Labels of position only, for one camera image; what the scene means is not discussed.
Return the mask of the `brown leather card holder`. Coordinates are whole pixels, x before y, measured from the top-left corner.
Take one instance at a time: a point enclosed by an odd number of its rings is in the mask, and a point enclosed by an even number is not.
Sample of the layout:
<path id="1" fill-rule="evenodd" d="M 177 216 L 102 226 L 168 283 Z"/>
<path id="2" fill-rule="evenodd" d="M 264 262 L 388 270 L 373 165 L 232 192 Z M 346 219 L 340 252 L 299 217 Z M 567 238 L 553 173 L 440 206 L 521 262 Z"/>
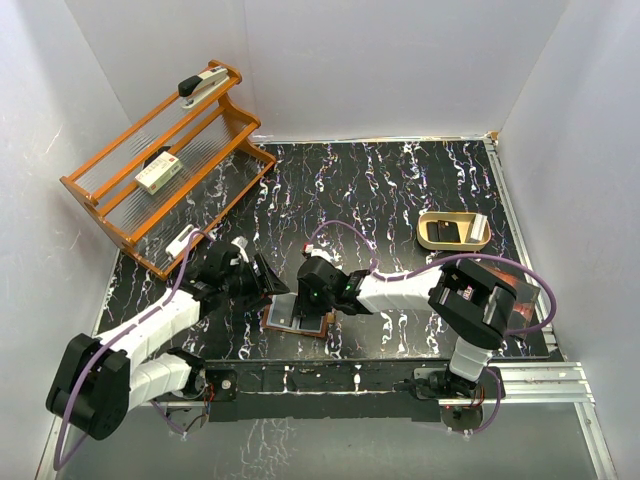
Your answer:
<path id="1" fill-rule="evenodd" d="M 310 315 L 302 318 L 294 314 L 297 300 L 295 293 L 275 295 L 263 313 L 261 327 L 285 333 L 324 338 L 330 324 L 335 322 L 335 313 Z"/>

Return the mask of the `dark credit card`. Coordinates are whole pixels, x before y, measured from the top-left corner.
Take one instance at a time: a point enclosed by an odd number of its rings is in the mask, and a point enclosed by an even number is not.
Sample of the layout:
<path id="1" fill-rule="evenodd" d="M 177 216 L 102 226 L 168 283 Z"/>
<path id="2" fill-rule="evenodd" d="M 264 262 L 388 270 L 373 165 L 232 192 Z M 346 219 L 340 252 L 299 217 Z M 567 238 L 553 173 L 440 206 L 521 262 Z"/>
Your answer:
<path id="1" fill-rule="evenodd" d="M 298 320 L 294 316 L 296 298 L 295 293 L 274 296 L 266 317 L 266 325 L 272 328 L 295 330 L 298 326 Z"/>

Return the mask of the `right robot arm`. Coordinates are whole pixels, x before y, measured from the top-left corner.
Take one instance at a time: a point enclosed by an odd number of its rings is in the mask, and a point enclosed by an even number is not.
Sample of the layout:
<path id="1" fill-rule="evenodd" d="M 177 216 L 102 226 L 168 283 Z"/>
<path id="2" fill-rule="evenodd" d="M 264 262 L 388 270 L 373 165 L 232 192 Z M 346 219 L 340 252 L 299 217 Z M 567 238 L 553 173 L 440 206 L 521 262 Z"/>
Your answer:
<path id="1" fill-rule="evenodd" d="M 374 270 L 346 274 L 311 256 L 297 273 L 292 316 L 322 317 L 333 311 L 373 315 L 388 310 L 430 310 L 458 335 L 446 370 L 422 383 L 437 396 L 472 397 L 506 332 L 516 290 L 476 261 L 454 255 L 419 273 L 383 275 Z"/>

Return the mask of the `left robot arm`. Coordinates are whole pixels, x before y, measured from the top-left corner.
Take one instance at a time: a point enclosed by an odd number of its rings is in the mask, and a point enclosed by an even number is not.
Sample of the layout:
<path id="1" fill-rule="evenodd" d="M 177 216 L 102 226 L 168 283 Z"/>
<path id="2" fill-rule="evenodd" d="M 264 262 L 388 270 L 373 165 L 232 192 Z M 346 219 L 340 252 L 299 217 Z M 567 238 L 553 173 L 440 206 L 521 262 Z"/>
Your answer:
<path id="1" fill-rule="evenodd" d="M 228 299 L 260 311 L 289 289 L 265 257 L 237 241 L 215 242 L 199 267 L 182 266 L 155 303 L 99 336 L 72 338 L 48 392 L 46 409 L 95 440 L 110 436 L 132 409 L 165 394 L 203 396 L 204 362 L 181 348 L 161 353 L 175 335 Z"/>

